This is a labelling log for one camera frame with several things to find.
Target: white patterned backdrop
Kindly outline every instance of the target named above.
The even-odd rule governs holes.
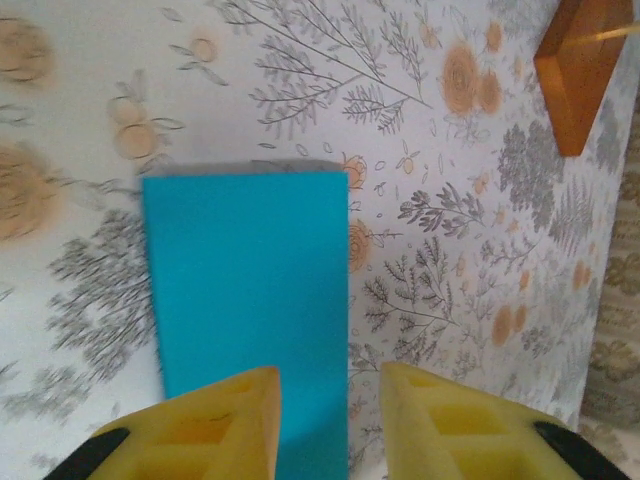
[[[161,399],[138,177],[220,163],[349,173],[353,478],[385,473],[385,360],[577,426],[640,54],[559,157],[555,7],[0,0],[0,478]]]

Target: gray fern print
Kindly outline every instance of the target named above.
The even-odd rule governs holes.
[[[449,182],[442,187],[442,193],[436,194],[439,205],[432,202],[427,192],[418,190],[411,200],[400,205],[398,219],[409,219],[408,224],[418,221],[424,232],[434,232],[439,227],[445,231],[445,237],[464,238],[469,234],[470,225],[484,224],[485,210],[480,199],[470,192],[460,195]]]
[[[46,416],[63,424],[89,398],[91,387],[87,374],[78,374],[73,367],[48,367],[36,373],[28,391],[4,395],[0,404],[12,420]]]
[[[57,312],[48,322],[53,348],[80,350],[92,379],[111,380],[154,332],[140,217],[108,211],[90,239],[65,244],[49,268],[59,281],[75,284],[50,301]]]
[[[237,34],[264,34],[263,56],[255,66],[268,84],[250,97],[261,112],[258,121],[276,138],[304,133],[337,102],[348,119],[374,124],[382,133],[400,129],[408,102],[432,108],[422,97],[427,70],[420,39],[410,34],[410,19],[375,3],[385,16],[379,28],[367,25],[355,3],[342,3],[335,16],[319,0],[208,2]],[[386,71],[395,68],[392,62],[415,88],[390,82]]]
[[[521,269],[539,241],[533,241],[522,235],[521,241],[512,237],[510,240],[486,240],[480,247],[480,258],[488,262],[490,267],[504,266],[504,274],[508,275],[514,268]]]
[[[618,139],[618,119],[613,102],[608,98],[602,104],[599,120],[602,132],[597,141],[595,163],[599,169],[606,169],[612,175],[618,170],[622,150]]]
[[[16,363],[18,362],[15,361],[5,365],[0,365],[0,392],[2,392],[3,385],[9,383],[18,375],[18,372],[14,370]]]
[[[564,160],[558,155],[551,127],[538,120],[528,135],[518,124],[504,135],[498,159],[500,190],[509,189],[515,209],[531,209],[534,230],[547,227],[554,211],[553,187],[564,178]]]
[[[593,187],[573,178],[562,194],[560,205],[553,215],[549,236],[569,255],[575,255],[580,242],[593,227]]]
[[[417,365],[429,360],[452,318],[453,295],[447,277],[447,254],[437,237],[425,240],[409,263],[406,255],[385,262],[386,277],[367,280],[363,291],[373,301],[366,318],[372,333],[390,321],[400,324],[402,335],[393,353],[397,360]]]

